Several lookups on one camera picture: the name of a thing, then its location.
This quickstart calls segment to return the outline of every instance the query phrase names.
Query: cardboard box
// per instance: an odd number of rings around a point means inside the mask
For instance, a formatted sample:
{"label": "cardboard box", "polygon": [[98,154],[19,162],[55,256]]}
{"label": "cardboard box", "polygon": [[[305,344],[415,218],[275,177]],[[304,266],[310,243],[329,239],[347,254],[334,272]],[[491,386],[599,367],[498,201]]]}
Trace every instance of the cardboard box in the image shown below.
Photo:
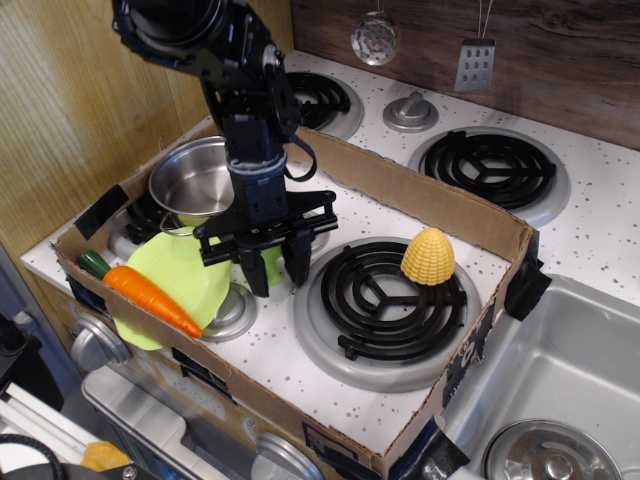
{"label": "cardboard box", "polygon": [[[190,140],[214,134],[215,126],[210,119],[206,119],[172,144],[167,151]],[[127,318],[138,330],[163,345],[186,354],[196,366],[206,368],[222,382],[221,394],[231,397],[234,402],[243,405],[243,408],[265,419],[268,428],[293,439],[297,447],[316,461],[318,458],[327,460],[328,457],[338,457],[346,459],[346,464],[352,469],[362,469],[352,475],[354,478],[388,478],[394,463],[420,436],[425,425],[443,411],[471,360],[481,356],[484,339],[496,315],[503,309],[509,285],[516,274],[522,271],[521,266],[528,263],[535,268],[536,232],[526,222],[507,211],[464,190],[413,172],[390,159],[314,131],[300,129],[299,136],[314,149],[319,167],[340,183],[511,262],[490,301],[475,320],[469,335],[458,347],[449,367],[442,372],[421,408],[383,454],[369,451],[342,432],[320,424],[212,353],[203,343],[141,310],[77,266],[79,255],[86,249],[100,252],[107,248],[109,233],[105,222],[146,191],[153,166],[165,153],[158,154],[105,194],[59,238],[55,250],[70,281],[84,294],[101,299],[106,316]],[[289,160],[308,161],[305,154],[297,148],[289,149]],[[513,295],[514,288],[516,293],[521,288],[512,287],[509,292],[511,298],[517,299],[518,295]],[[325,476],[337,477],[336,472],[326,465],[322,466],[322,470]]]}

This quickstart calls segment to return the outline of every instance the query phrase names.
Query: yellow toy corn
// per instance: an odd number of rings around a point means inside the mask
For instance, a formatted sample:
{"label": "yellow toy corn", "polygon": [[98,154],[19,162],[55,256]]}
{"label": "yellow toy corn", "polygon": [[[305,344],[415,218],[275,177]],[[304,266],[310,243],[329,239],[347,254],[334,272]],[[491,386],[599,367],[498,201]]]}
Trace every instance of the yellow toy corn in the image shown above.
{"label": "yellow toy corn", "polygon": [[400,269],[420,285],[434,286],[451,278],[456,268],[451,240],[437,228],[427,228],[411,241]]}

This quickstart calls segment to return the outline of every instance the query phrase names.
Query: metal sink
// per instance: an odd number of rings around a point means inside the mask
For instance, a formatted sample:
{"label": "metal sink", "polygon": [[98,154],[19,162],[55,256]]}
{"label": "metal sink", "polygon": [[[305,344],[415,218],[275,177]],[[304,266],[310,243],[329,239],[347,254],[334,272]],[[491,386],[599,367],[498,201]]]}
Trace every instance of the metal sink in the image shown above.
{"label": "metal sink", "polygon": [[483,473],[505,427],[532,419],[594,439],[624,480],[640,479],[640,308],[572,279],[552,276],[519,322],[503,314],[485,360],[473,365],[444,414],[444,433]]}

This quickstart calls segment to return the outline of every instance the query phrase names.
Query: metal pot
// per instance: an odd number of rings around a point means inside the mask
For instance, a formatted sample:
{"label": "metal pot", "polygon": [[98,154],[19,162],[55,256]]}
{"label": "metal pot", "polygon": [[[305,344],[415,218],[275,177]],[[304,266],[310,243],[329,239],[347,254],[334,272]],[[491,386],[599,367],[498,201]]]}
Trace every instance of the metal pot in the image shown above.
{"label": "metal pot", "polygon": [[233,188],[227,170],[227,151],[223,137],[208,137],[186,143],[170,152],[151,172],[149,193],[167,210],[160,228],[169,216],[179,226],[198,226],[231,205]]}

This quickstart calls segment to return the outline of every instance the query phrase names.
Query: toy carrot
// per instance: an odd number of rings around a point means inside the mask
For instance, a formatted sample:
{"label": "toy carrot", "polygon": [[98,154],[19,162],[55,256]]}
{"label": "toy carrot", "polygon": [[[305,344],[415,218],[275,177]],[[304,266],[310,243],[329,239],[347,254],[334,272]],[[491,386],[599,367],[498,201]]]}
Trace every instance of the toy carrot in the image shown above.
{"label": "toy carrot", "polygon": [[99,253],[87,250],[78,261],[86,270],[148,312],[195,338],[202,336],[198,324],[160,287],[142,273],[126,265],[109,267]]}

